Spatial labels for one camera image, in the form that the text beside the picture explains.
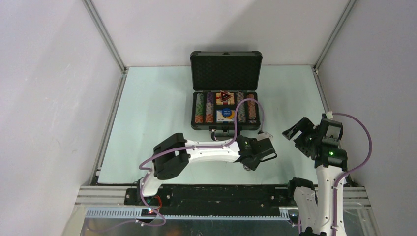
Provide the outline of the red card deck box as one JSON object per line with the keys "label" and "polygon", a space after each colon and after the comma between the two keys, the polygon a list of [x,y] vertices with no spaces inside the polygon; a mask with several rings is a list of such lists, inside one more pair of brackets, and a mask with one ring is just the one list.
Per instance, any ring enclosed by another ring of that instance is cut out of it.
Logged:
{"label": "red card deck box", "polygon": [[218,92],[216,93],[216,105],[234,105],[235,94],[232,92]]}

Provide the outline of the red triangular dealer button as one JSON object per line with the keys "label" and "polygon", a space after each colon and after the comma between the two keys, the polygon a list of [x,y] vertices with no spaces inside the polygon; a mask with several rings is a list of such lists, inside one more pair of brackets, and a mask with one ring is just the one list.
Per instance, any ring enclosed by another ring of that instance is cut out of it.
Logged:
{"label": "red triangular dealer button", "polygon": [[220,100],[221,100],[221,102],[228,101],[231,97],[232,97],[232,95],[229,92],[222,91],[220,93]]}

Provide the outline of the black poker case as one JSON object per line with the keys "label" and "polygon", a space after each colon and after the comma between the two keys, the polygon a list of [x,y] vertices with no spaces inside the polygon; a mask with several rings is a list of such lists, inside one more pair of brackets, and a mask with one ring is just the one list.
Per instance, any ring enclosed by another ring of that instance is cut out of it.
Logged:
{"label": "black poker case", "polygon": [[[232,138],[243,130],[261,129],[260,108],[256,103],[258,95],[256,90],[259,84],[263,55],[259,51],[194,51],[190,54],[192,87],[194,90],[192,100],[191,127],[194,130],[209,131],[214,141]],[[234,105],[216,105],[216,93],[225,91],[235,94]],[[244,93],[244,99],[237,104],[237,92]],[[214,93],[213,123],[206,123],[206,97],[207,93]],[[198,93],[204,94],[203,122],[195,123],[195,104]],[[257,123],[248,122],[248,106],[246,96],[253,94],[256,103]],[[239,106],[244,103],[246,123],[238,123],[237,113]],[[235,120],[230,123],[216,123],[215,111],[229,108],[235,111]]]}

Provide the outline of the blue small blind button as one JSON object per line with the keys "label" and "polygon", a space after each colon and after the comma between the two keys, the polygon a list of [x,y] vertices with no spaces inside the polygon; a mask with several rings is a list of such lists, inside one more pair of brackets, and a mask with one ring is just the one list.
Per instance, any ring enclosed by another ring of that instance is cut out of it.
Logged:
{"label": "blue small blind button", "polygon": [[229,108],[223,109],[221,113],[222,113],[222,116],[224,117],[230,117],[233,114],[232,110]]}

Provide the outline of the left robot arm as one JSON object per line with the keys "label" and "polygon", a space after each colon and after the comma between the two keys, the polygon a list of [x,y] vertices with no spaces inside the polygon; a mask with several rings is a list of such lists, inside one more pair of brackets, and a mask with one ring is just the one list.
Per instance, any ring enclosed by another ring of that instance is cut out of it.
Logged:
{"label": "left robot arm", "polygon": [[261,132],[256,138],[237,135],[223,141],[201,142],[175,133],[155,146],[153,156],[139,165],[146,174],[139,180],[136,198],[144,205],[153,203],[163,182],[179,176],[188,164],[241,163],[245,169],[254,171],[262,162],[277,158],[271,138]]}

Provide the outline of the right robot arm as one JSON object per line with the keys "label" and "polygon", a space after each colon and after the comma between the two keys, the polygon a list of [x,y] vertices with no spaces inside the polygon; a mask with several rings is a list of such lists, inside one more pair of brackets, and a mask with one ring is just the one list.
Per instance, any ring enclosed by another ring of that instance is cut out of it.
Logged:
{"label": "right robot arm", "polygon": [[282,135],[314,161],[317,184],[295,177],[288,182],[286,199],[298,206],[301,236],[345,236],[343,219],[343,174],[347,171],[347,153],[339,147],[343,125],[331,115],[322,115],[318,125],[303,117]]}

